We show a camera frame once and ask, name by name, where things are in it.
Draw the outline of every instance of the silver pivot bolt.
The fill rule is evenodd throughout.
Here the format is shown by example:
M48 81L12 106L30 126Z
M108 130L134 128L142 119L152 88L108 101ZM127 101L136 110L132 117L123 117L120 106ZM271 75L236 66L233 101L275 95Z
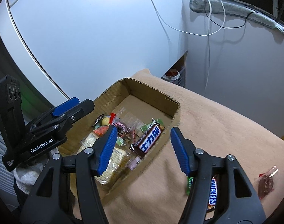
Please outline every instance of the silver pivot bolt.
M57 160L57 159L60 158L60 154L59 154L59 153L55 153L55 154L52 156L52 158L53 158L54 160Z
M88 147L88 148L86 148L86 149L84 150L84 152L85 152L86 154L90 154L90 153L93 152L93 149L92 149L91 147Z
M197 154L203 154L203 153L204 153L204 150L201 149L201 148L197 148L197 149L195 150L195 152L196 152Z
M235 160L235 157L234 157L233 155L231 155L231 154L228 155L227 158L228 158L230 161L234 161L234 160Z

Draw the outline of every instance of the blue rubber pad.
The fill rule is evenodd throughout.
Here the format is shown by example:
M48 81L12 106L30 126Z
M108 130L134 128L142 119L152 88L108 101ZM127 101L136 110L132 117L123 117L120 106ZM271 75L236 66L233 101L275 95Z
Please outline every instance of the blue rubber pad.
M116 141L117 141L117 128L114 127L114 129L112 130L112 132L108 137L108 140L102 150L102 153L100 154L100 162L98 165L99 175L102 175L103 172L107 170L109 160L111 158Z
M171 129L171 143L175 151L177 160L179 162L181 171L184 172L186 176L188 176L189 173L191 172L190 165L189 165L189 157L174 128Z
M76 97L73 97L72 99L64 102L63 104L58 105L54 111L53 116L60 116L64 114L66 111L70 110L72 107L76 106L80 103L80 100Z

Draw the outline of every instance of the black cable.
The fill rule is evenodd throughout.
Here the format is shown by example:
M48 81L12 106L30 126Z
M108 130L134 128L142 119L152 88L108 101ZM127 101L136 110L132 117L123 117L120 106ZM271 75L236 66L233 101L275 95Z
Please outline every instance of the black cable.
M204 12L205 12L206 16L208 17L207 12L206 12L206 9L205 9L205 5L206 5L206 0L204 0ZM244 24L243 24L243 25L238 26L238 27L223 27L223 28L224 28L224 29L238 29L238 28L243 27L243 26L245 25L245 23L247 22L247 18L248 18L252 13L256 13L256 11L255 11L255 12L250 12L250 13L245 17L245 20L244 20ZM213 22L214 24L216 24L217 26L221 27L221 25L218 25L215 21L213 21L213 20L211 20L211 19L210 19L210 21Z

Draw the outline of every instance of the window sill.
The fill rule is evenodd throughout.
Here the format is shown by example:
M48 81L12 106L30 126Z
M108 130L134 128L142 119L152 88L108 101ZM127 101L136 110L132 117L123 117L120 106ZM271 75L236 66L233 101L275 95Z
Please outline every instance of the window sill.
M219 0L210 0L212 13L214 14L224 14L221 2ZM223 1L226 15L235 16L239 18L246 18L252 9L245 7L242 4L231 1ZM190 9L196 13L204 13L204 0L190 0ZM209 4L206 1L205 10L207 14L209 13ZM260 13L253 13L248 17L248 20L256 22L260 25L268 27L270 29L278 29L284 34L284 27L277 23L274 19Z

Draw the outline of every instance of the yellow candy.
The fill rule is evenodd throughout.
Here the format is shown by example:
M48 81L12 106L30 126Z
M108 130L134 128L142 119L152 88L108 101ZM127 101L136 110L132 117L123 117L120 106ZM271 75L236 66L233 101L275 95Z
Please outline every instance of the yellow candy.
M109 122L110 122L110 118L109 118L109 117L103 118L103 120L102 120L102 126L104 126L104 125L109 125Z

